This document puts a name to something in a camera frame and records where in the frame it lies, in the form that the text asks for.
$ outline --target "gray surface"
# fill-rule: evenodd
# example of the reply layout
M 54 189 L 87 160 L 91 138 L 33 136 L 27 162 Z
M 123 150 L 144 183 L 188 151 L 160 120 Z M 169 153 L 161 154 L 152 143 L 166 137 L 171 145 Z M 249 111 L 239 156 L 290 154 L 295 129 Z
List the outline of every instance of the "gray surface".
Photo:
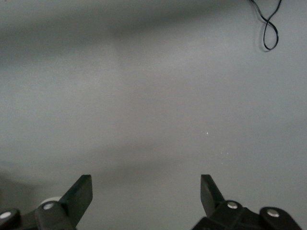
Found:
M 209 173 L 307 228 L 305 1 L 270 53 L 248 1 L 74 2 L 0 3 L 0 168 L 33 207 L 90 173 L 80 230 L 186 230 Z

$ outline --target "round metal bolt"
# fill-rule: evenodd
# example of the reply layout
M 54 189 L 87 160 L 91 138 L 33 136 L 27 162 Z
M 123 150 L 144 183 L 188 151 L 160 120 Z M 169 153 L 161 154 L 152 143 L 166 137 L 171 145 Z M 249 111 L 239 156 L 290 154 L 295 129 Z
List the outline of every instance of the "round metal bolt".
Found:
M 44 210 L 48 210 L 48 209 L 51 209 L 53 206 L 54 206 L 53 203 L 49 203 L 49 204 L 44 205 L 44 206 L 43 206 L 43 209 L 44 209 Z
M 233 202 L 233 201 L 229 201 L 227 206 L 229 208 L 232 208 L 232 209 L 237 209 L 238 208 L 238 205 L 235 202 Z
M 267 213 L 271 216 L 271 217 L 279 217 L 279 213 L 274 210 L 274 209 L 268 209 Z
M 0 219 L 5 219 L 9 217 L 12 213 L 11 212 L 4 212 L 0 215 Z

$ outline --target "silver screw head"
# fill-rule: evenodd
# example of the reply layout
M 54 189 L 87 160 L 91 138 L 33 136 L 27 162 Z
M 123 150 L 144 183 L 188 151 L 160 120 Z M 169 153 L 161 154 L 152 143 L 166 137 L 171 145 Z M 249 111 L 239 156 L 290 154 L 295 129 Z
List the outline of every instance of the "silver screw head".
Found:
M 9 217 L 11 214 L 12 214 L 11 212 L 3 212 L 0 215 L 0 219 L 5 219 L 5 218 Z
M 48 209 L 51 209 L 53 206 L 54 206 L 53 203 L 49 203 L 49 204 L 44 205 L 44 206 L 43 206 L 43 209 L 44 209 L 44 210 L 48 210 Z
M 229 208 L 231 208 L 231 209 L 237 209 L 237 208 L 238 208 L 238 205 L 237 205 L 235 202 L 233 202 L 233 201 L 229 201 L 229 202 L 227 203 L 227 206 L 228 206 Z
M 274 209 L 268 209 L 267 213 L 271 216 L 271 217 L 279 217 L 279 213 L 274 210 Z

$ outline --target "black cable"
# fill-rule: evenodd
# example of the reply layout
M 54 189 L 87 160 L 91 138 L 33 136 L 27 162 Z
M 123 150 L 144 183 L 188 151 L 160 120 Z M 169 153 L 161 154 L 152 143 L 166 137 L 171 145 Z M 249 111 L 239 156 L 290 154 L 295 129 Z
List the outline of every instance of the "black cable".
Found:
M 254 0 L 250 0 L 250 1 L 251 1 L 251 2 L 253 3 L 253 5 L 256 7 L 256 9 L 257 9 L 257 11 L 258 11 L 260 17 L 266 22 L 266 23 L 265 23 L 265 27 L 264 27 L 264 32 L 263 32 L 263 44 L 264 44 L 264 47 L 265 47 L 268 51 L 270 51 L 270 50 L 274 49 L 274 48 L 277 46 L 277 43 L 278 43 L 278 41 L 279 41 L 278 30 L 277 30 L 276 26 L 275 26 L 273 23 L 270 22 L 270 20 L 271 20 L 271 18 L 274 16 L 274 14 L 277 13 L 277 11 L 278 11 L 278 9 L 279 9 L 279 7 L 280 7 L 280 4 L 282 3 L 282 0 L 279 0 L 276 10 L 274 11 L 274 13 L 272 13 L 272 14 L 270 15 L 270 17 L 268 17 L 268 19 L 266 19 L 266 18 L 263 16 L 263 14 L 262 14 L 261 10 L 259 9 L 259 6 L 257 5 L 257 3 L 256 3 Z M 269 47 L 267 46 L 267 44 L 265 43 L 265 33 L 266 33 L 266 31 L 267 31 L 268 25 L 270 25 L 270 26 L 274 29 L 275 34 L 276 34 L 276 42 L 275 42 L 275 45 L 274 45 L 272 48 L 269 48 Z

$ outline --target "black mechanical bracket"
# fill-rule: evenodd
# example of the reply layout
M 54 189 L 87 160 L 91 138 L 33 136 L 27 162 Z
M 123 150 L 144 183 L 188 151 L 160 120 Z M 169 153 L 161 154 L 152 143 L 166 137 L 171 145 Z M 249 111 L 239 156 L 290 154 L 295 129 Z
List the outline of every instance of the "black mechanical bracket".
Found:
M 201 202 L 206 216 L 192 230 L 302 230 L 293 218 L 276 207 L 259 214 L 233 200 L 224 200 L 210 175 L 201 176 Z
M 92 199 L 92 178 L 83 175 L 58 202 L 45 202 L 23 216 L 15 208 L 0 210 L 0 230 L 75 230 Z
M 92 178 L 83 175 L 59 202 L 45 202 L 23 216 L 15 208 L 0 210 L 0 230 L 76 230 L 92 198 Z M 280 208 L 264 207 L 256 214 L 224 200 L 210 175 L 201 176 L 201 202 L 207 217 L 192 230 L 302 230 Z

